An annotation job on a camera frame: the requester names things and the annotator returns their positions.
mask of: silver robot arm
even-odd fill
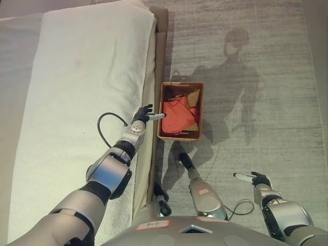
[[[281,197],[273,190],[269,179],[262,174],[252,172],[254,201],[265,220],[270,235],[291,246],[328,245],[328,232],[315,227],[310,215],[298,203]]]
[[[88,168],[85,186],[70,193],[29,232],[9,245],[94,245],[108,200],[118,198],[131,178],[130,162],[144,140],[146,122],[165,116],[150,113],[151,108],[152,105],[139,108],[121,139]]]

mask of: floor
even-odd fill
[[[86,5],[89,0],[2,0],[0,3],[0,18],[11,17],[50,9],[72,7],[72,4]],[[318,97],[322,123],[324,126],[324,138],[326,156],[328,153],[328,83],[327,83],[327,3],[326,0],[302,0],[306,25],[311,44],[311,52],[314,63],[314,71],[318,88]],[[6,239],[0,237],[0,244]]]

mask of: label sticker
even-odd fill
[[[140,224],[138,225],[136,230],[139,231],[139,230],[147,230],[147,229],[155,229],[155,228],[165,228],[169,226],[170,226],[169,220],[159,220],[159,221]]]
[[[197,217],[200,221],[204,222],[222,222],[222,223],[230,223],[227,220],[219,219],[219,218],[213,218],[213,217]]]
[[[200,195],[202,195],[202,194],[205,194],[205,193],[208,193],[208,192],[209,192],[208,189],[204,189],[204,190],[199,191],[198,193],[199,193]]]

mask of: robot forearm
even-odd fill
[[[301,205],[283,199],[271,188],[269,180],[265,181],[264,175],[260,179],[255,183],[253,179],[254,201],[260,206],[273,238],[292,246],[327,245],[328,233],[313,225],[310,215]]]
[[[130,162],[144,140],[146,122],[164,117],[148,115],[151,107],[139,108],[121,139],[88,168],[85,186],[70,193],[28,233],[9,245],[94,245],[108,200],[118,198],[132,176]]]

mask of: bed frame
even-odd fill
[[[157,20],[156,25],[156,51],[155,51],[155,112],[159,111],[160,87],[164,76],[164,61],[166,51],[166,40],[169,25],[169,12],[164,8],[151,8]],[[154,124],[152,163],[149,172],[149,185],[147,192],[147,201],[151,201],[154,191],[155,165],[156,165],[156,148],[159,138],[157,137],[157,124]]]

